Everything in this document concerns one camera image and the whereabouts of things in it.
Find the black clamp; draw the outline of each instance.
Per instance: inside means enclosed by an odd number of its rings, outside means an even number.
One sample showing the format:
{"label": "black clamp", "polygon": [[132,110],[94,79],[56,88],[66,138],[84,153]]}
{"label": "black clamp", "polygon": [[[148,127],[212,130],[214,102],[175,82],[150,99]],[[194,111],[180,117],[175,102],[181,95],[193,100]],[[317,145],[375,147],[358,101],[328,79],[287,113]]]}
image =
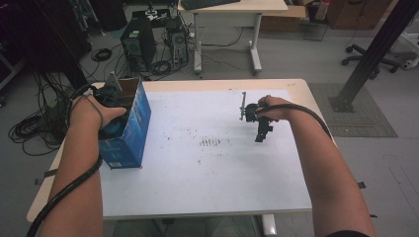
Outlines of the black clamp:
{"label": "black clamp", "polygon": [[258,109],[266,108],[268,105],[266,103],[258,103],[258,104],[249,104],[244,108],[244,103],[246,100],[246,92],[243,92],[243,102],[241,110],[241,115],[246,117],[247,122],[255,122],[258,121],[258,134],[256,135],[255,142],[263,142],[264,139],[266,139],[266,134],[269,131],[273,131],[274,128],[270,125],[271,120],[266,117],[257,117],[256,111]]}

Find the table leg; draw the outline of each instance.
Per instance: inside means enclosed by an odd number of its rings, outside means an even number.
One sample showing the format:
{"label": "table leg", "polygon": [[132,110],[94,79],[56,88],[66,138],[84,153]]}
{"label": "table leg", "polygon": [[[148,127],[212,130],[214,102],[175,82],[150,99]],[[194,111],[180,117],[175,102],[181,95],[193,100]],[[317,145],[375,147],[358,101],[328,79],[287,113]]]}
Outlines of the table leg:
{"label": "table leg", "polygon": [[195,50],[194,50],[194,71],[200,74],[203,71],[203,64],[201,58],[201,37],[199,35],[199,17],[198,13],[194,13],[194,25],[195,25]]}
{"label": "table leg", "polygon": [[273,214],[252,215],[250,218],[256,236],[277,236],[277,225]]}
{"label": "table leg", "polygon": [[258,48],[256,47],[257,43],[258,43],[258,37],[259,37],[259,28],[261,25],[261,20],[262,20],[262,13],[258,13],[256,14],[256,19],[255,19],[255,26],[254,26],[254,33],[253,33],[253,40],[250,40],[250,53],[252,54],[252,60],[253,60],[253,67],[254,67],[254,72],[258,73],[260,71],[262,71],[262,65],[261,65],[261,60],[259,59],[259,53],[258,53]]}

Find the black sleeve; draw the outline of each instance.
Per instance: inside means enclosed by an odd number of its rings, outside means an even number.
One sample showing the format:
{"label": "black sleeve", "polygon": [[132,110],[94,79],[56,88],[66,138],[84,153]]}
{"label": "black sleeve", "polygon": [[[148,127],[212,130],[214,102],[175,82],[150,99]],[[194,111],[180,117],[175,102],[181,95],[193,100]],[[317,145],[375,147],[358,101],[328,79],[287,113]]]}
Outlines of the black sleeve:
{"label": "black sleeve", "polygon": [[360,233],[353,230],[341,230],[332,234],[329,234],[326,237],[369,237],[366,234]]}

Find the wire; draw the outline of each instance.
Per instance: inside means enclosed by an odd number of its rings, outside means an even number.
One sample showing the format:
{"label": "wire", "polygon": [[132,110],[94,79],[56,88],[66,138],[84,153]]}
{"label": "wire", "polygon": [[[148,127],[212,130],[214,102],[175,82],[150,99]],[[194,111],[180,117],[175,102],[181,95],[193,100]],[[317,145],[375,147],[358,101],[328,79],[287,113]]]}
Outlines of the wire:
{"label": "wire", "polygon": [[166,75],[171,72],[172,65],[169,61],[158,61],[151,64],[151,73],[153,76]]}
{"label": "wire", "polygon": [[117,65],[115,65],[115,68],[114,68],[114,72],[117,72],[118,65],[120,64],[121,57],[123,57],[123,56],[124,56],[124,54],[122,54],[122,55],[118,58],[118,60],[117,60]]}
{"label": "wire", "polygon": [[[118,44],[118,45],[115,45],[114,47],[112,47],[112,49],[111,50],[113,50],[115,47],[117,47],[117,46],[121,46],[122,44]],[[109,61],[106,65],[105,65],[105,67],[104,67],[104,82],[106,81],[106,68],[109,66],[109,64],[111,64],[113,61],[115,61],[115,59],[117,59],[117,58],[119,58],[120,57],[120,54],[121,54],[121,49],[123,49],[122,47],[120,47],[120,50],[118,51],[118,55],[116,56],[116,57],[114,57],[114,59],[112,59],[111,61]]]}
{"label": "wire", "polygon": [[112,56],[112,51],[108,48],[99,48],[96,49],[92,52],[90,58],[92,58],[92,60],[97,61],[97,62],[101,62],[101,61],[106,61],[109,58],[111,58]]}
{"label": "wire", "polygon": [[323,121],[323,119],[321,119],[321,117],[318,116],[314,111],[312,111],[311,109],[306,108],[304,106],[295,105],[295,104],[274,105],[274,106],[270,106],[270,107],[265,107],[262,110],[255,112],[255,115],[259,115],[260,113],[268,112],[268,111],[276,110],[276,109],[291,109],[291,110],[298,110],[298,111],[302,111],[302,112],[308,113],[309,115],[311,115],[312,117],[314,117],[314,119],[317,120],[317,122],[323,128],[324,132],[326,132],[326,134],[330,138],[332,138],[332,135],[330,134],[329,128],[327,128],[327,125]]}
{"label": "wire", "polygon": [[352,35],[351,39],[349,39],[349,41],[346,43],[345,48],[348,47],[349,43],[355,38],[355,34],[357,33],[358,30],[354,30],[354,34]]}
{"label": "wire", "polygon": [[86,76],[86,79],[88,79],[88,78],[93,78],[93,80],[95,80],[96,82],[98,82],[98,80],[93,76],[93,74],[95,74],[95,72],[98,70],[98,68],[99,68],[99,64],[100,64],[100,62],[98,61],[98,64],[96,65],[96,68],[95,68],[95,70],[93,70],[93,72],[92,73],[89,73],[87,70],[86,70],[86,68],[84,68],[80,63],[79,63],[79,65],[80,65],[80,67],[87,73],[87,74],[89,74],[88,76]]}
{"label": "wire", "polygon": [[243,30],[244,30],[244,28],[241,28],[241,32],[240,32],[240,34],[238,35],[238,38],[237,38],[236,40],[234,40],[234,41],[232,41],[232,42],[228,43],[228,44],[212,44],[212,43],[203,43],[203,44],[201,44],[201,45],[202,45],[202,46],[232,46],[232,45],[235,45],[235,44],[237,44],[237,43],[240,41],[240,39],[241,39],[241,35],[243,34]]}
{"label": "wire", "polygon": [[33,237],[36,236],[38,229],[40,228],[43,220],[46,218],[46,216],[52,211],[52,209],[68,194],[73,192],[77,187],[79,187],[81,184],[83,184],[86,180],[88,180],[90,177],[92,177],[97,170],[102,165],[102,157],[99,155],[98,160],[93,165],[92,168],[90,168],[88,171],[86,171],[84,174],[79,176],[77,179],[75,179],[73,182],[68,184],[64,189],[62,189],[55,197],[53,197],[41,210],[41,212],[38,214],[37,218],[35,218],[34,222],[32,223],[27,237]]}
{"label": "wire", "polygon": [[[68,100],[65,91],[70,91],[70,87],[62,84],[59,74],[56,77],[45,74],[41,78],[38,73],[34,73],[35,81],[39,87],[37,93],[39,109],[9,129],[9,138],[15,143],[22,144],[22,150],[27,155],[41,156],[51,153],[59,148],[64,139],[66,128],[62,102]],[[54,100],[46,97],[47,90],[52,90],[55,93]],[[28,150],[27,143],[35,137],[39,137],[43,141],[48,151],[35,153]]]}

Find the cardboard box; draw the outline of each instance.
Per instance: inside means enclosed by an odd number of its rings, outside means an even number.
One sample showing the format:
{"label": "cardboard box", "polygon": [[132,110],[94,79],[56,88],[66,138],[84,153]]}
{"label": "cardboard box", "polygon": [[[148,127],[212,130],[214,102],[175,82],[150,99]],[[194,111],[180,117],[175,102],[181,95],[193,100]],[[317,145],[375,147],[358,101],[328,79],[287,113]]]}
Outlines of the cardboard box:
{"label": "cardboard box", "polygon": [[333,0],[327,19],[333,30],[373,30],[392,0]]}
{"label": "cardboard box", "polygon": [[299,23],[305,18],[305,7],[288,6],[287,11],[281,13],[264,13],[260,31],[267,32],[296,32]]}
{"label": "cardboard box", "polygon": [[100,133],[99,153],[111,169],[141,167],[145,139],[150,122],[151,108],[148,104],[142,83],[138,78],[120,79],[123,89],[119,103],[130,106],[128,115],[114,121],[119,122],[122,134],[113,137]]}

